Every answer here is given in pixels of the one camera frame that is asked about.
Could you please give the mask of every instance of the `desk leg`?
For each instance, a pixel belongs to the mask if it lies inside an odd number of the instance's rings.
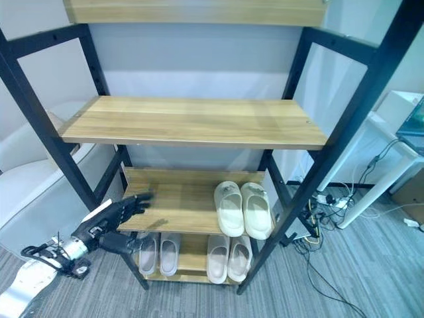
[[[404,156],[396,167],[385,174],[384,177],[381,178],[381,180],[379,180],[352,209],[347,211],[344,221],[340,223],[338,227],[340,229],[344,229],[351,224],[353,220],[364,212],[367,207],[373,204],[373,202],[377,200],[378,197],[380,197],[412,165],[414,160],[415,159],[408,156]]]

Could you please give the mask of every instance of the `cardboard box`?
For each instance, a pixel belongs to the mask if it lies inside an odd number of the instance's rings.
[[[410,179],[392,195],[393,201],[399,205],[410,203],[424,203],[424,169]],[[424,205],[402,208],[419,224],[424,224]]]

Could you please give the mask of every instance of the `metal rack leg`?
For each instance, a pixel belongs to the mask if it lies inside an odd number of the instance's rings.
[[[148,284],[146,279],[143,277],[143,275],[138,271],[138,267],[135,264],[133,258],[131,255],[128,254],[121,254],[122,259],[124,260],[125,264],[128,266],[132,274],[135,276],[135,278],[140,283],[141,287],[144,288],[144,290],[148,290]]]

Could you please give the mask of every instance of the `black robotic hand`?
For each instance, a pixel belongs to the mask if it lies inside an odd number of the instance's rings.
[[[142,193],[116,203],[108,200],[88,214],[65,243],[59,237],[52,238],[40,246],[24,248],[21,255],[45,263],[63,275],[82,279],[91,265],[82,258],[84,254],[99,247],[115,254],[132,254],[141,248],[142,240],[120,234],[117,228],[134,214],[144,213],[152,198],[151,193]]]
[[[112,203],[100,212],[89,215],[89,218],[83,221],[71,235],[82,240],[89,252],[102,247],[109,252],[122,254],[125,249],[119,249],[119,246],[123,244],[119,238],[121,240],[124,238],[115,231],[121,223],[128,221],[134,214],[144,213],[144,210],[150,207],[149,201],[152,198],[151,193],[142,193]],[[113,250],[113,246],[110,246],[114,240],[117,250]]]

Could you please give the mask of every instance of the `shoe rack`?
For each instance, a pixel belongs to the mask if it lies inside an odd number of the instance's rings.
[[[129,186],[126,196],[152,190],[152,207],[134,215],[119,230],[181,233],[178,271],[163,276],[159,269],[147,280],[209,283],[206,275],[207,237],[222,234],[213,192],[222,181],[232,180],[239,186],[260,183],[264,172],[225,172],[199,170],[157,170],[126,168]],[[226,284],[237,284],[227,278]]]
[[[241,186],[261,182],[267,170],[285,210],[261,250],[252,244],[252,267],[238,286],[241,294],[299,217],[314,236],[315,229],[300,217],[301,210],[343,153],[419,32],[424,2],[403,0],[380,45],[319,28],[326,2],[284,1],[168,1],[66,0],[74,25],[7,40],[0,31],[0,76],[59,168],[88,210],[103,200],[113,176],[121,173],[125,195],[153,189],[152,207],[135,215],[120,230],[182,233],[180,265],[172,277],[143,278],[134,260],[122,255],[141,286],[148,280],[207,283],[207,235],[219,234],[213,190],[225,180]],[[227,23],[302,27],[282,100],[173,99],[108,96],[89,27],[85,23]],[[63,42],[79,39],[99,97],[56,131],[31,87],[18,59]],[[362,81],[336,127],[327,138],[293,100],[312,47],[318,44],[367,66]],[[117,144],[117,151],[103,177],[91,189],[70,156],[75,142]],[[264,149],[257,172],[182,171],[131,168],[126,144],[162,146],[229,147]],[[286,187],[273,149],[307,150],[314,163],[292,197]]]

